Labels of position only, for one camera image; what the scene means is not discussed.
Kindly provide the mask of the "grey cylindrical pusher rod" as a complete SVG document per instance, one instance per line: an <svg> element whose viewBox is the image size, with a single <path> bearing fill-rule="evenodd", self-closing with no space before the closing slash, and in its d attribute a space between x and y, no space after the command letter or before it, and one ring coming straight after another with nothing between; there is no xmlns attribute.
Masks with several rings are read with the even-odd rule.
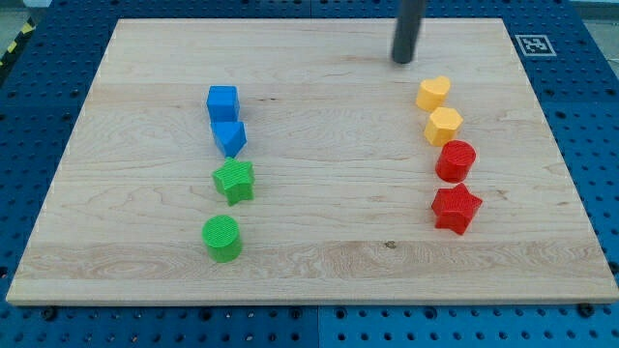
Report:
<svg viewBox="0 0 619 348"><path fill-rule="evenodd" d="M401 0L393 37L391 58L397 64L413 61L427 0Z"/></svg>

